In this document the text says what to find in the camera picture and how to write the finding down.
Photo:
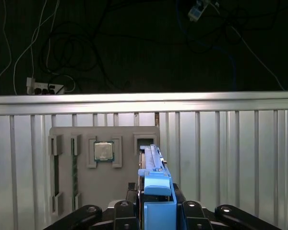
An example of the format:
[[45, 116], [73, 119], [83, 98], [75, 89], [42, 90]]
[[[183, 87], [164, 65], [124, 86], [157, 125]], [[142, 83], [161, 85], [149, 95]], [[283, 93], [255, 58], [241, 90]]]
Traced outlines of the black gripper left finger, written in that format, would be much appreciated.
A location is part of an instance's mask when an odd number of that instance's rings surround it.
[[128, 183], [125, 200], [109, 204], [106, 210], [85, 205], [50, 224], [47, 230], [135, 230], [136, 183]]

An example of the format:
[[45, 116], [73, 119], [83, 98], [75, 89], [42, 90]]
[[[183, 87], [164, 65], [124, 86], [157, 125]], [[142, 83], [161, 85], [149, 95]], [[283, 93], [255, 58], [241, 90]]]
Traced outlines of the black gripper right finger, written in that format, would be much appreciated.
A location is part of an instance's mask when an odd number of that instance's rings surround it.
[[200, 202], [187, 200], [174, 184], [178, 203], [177, 229], [179, 230], [277, 230], [278, 227], [235, 206], [224, 204], [214, 211]]

